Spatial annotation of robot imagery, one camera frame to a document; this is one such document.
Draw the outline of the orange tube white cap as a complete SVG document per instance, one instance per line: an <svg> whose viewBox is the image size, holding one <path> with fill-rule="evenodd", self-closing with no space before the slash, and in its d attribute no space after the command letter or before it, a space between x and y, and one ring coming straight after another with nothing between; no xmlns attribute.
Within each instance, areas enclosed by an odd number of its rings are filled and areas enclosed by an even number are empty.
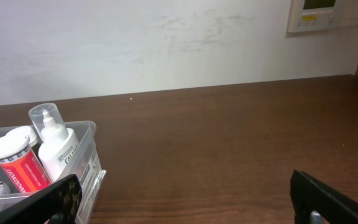
<svg viewBox="0 0 358 224"><path fill-rule="evenodd" d="M29 141L28 136L0 138L0 166L20 193L36 192L52 184Z"/></svg>

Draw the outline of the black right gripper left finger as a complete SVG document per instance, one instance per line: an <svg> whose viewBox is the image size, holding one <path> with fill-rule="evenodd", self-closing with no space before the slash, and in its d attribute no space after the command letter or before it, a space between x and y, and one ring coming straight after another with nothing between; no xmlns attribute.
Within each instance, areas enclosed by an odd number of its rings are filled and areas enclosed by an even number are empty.
<svg viewBox="0 0 358 224"><path fill-rule="evenodd" d="M0 224L74 223L82 199L80 181L70 174L0 212Z"/></svg>

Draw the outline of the black bottle white cap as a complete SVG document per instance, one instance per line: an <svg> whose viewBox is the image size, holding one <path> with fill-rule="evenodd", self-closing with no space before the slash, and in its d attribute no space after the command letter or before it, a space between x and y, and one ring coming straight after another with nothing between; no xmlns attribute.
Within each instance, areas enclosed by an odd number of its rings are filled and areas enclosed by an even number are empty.
<svg viewBox="0 0 358 224"><path fill-rule="evenodd" d="M28 136L30 141L29 141L29 146L32 148L32 150L34 151L35 155L38 156L38 152L39 152L39 148L41 146L41 143L39 142L38 136L35 133L34 129L31 126L19 126L17 128L14 128L12 130L10 130L6 136L9 137L24 137L24 136Z"/></svg>

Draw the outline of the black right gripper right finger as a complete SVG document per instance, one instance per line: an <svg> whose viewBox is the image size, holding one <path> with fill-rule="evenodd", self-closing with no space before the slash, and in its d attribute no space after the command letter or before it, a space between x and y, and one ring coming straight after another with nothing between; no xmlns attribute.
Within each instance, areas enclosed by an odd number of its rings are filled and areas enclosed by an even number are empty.
<svg viewBox="0 0 358 224"><path fill-rule="evenodd" d="M358 223L358 202L301 170L290 179L294 222Z"/></svg>

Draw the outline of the white lotion bottle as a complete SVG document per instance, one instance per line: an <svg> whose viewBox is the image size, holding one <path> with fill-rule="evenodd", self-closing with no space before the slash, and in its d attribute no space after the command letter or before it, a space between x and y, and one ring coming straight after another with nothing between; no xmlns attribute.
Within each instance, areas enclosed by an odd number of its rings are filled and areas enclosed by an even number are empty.
<svg viewBox="0 0 358 224"><path fill-rule="evenodd" d="M38 156L52 182L56 181L75 155L79 145L73 129L65 126L54 103L43 103L29 110L29 117L42 141Z"/></svg>

